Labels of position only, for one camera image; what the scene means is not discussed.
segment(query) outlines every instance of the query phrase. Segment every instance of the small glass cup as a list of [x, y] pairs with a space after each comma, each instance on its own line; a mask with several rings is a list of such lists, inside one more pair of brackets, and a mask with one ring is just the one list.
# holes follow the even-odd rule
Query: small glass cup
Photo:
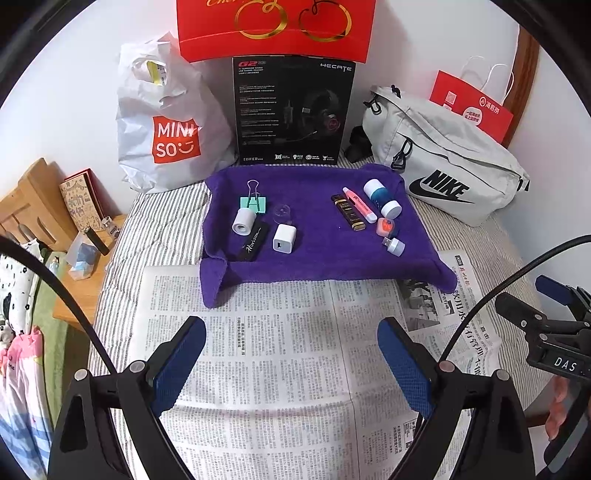
[[273, 220], [277, 225], [291, 225], [291, 208], [289, 205], [276, 205], [273, 208]]

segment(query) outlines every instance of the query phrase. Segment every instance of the black clip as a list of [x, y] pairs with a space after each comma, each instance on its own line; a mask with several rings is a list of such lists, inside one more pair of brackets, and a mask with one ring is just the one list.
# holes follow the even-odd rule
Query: black clip
[[413, 152], [413, 145], [413, 141], [410, 138], [406, 137], [406, 140], [402, 144], [402, 148], [396, 155], [394, 155], [394, 158], [392, 159], [392, 164], [390, 165], [390, 168], [392, 170], [406, 169], [406, 159]]
[[374, 115], [379, 115], [382, 113], [382, 106], [378, 103], [378, 94], [374, 93], [374, 98], [372, 98], [369, 102], [363, 102], [363, 104], [367, 108], [371, 108], [371, 111]]

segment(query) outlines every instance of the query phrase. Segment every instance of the human hand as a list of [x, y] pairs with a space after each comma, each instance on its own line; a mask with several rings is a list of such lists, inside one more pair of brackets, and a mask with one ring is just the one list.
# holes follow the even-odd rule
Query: human hand
[[[555, 375], [552, 380], [554, 399], [550, 403], [550, 416], [546, 420], [546, 433], [550, 440], [554, 440], [558, 435], [560, 426], [566, 420], [568, 411], [563, 402], [569, 394], [569, 380], [565, 377]], [[591, 400], [589, 400], [589, 416], [591, 417]]]

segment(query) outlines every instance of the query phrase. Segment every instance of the headset box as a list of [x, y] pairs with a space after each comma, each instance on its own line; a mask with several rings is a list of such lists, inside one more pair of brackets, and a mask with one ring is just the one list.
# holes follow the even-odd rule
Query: headset box
[[355, 76], [352, 61], [235, 57], [240, 161], [335, 165]]

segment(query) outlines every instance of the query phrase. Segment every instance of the red gift bag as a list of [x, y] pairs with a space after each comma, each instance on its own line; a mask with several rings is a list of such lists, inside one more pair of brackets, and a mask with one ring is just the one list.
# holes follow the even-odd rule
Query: red gift bag
[[375, 2], [177, 0], [181, 55], [191, 62], [271, 54], [365, 62]]
[[[491, 79], [494, 68], [501, 65], [505, 64], [498, 63], [491, 68], [488, 79], [481, 89], [484, 89]], [[467, 63], [462, 69], [462, 76], [466, 66]], [[513, 114], [504, 108], [502, 104], [495, 102], [491, 97], [461, 78], [454, 77], [441, 70], [437, 74], [430, 100], [474, 122], [478, 128], [499, 143], [505, 138], [513, 120]]]

